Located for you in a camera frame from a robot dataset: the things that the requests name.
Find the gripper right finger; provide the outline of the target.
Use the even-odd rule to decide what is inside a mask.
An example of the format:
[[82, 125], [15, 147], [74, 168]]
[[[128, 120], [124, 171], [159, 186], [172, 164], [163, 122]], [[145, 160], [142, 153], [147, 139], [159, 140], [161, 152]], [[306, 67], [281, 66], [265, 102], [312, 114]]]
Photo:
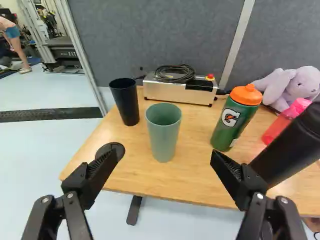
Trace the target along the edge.
[[214, 169], [237, 208], [244, 212], [238, 240], [305, 240], [296, 204], [289, 198], [266, 196], [267, 183], [247, 164], [213, 150]]

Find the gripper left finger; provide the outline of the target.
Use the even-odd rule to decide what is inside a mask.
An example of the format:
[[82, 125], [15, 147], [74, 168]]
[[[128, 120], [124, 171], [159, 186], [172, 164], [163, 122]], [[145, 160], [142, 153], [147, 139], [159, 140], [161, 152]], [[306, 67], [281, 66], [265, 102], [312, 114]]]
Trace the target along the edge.
[[61, 183], [63, 195], [38, 198], [25, 225], [23, 240], [55, 240], [66, 221], [71, 240], [91, 240], [93, 235], [85, 211], [89, 210], [119, 162], [119, 144], [107, 143], [91, 162], [82, 162]]

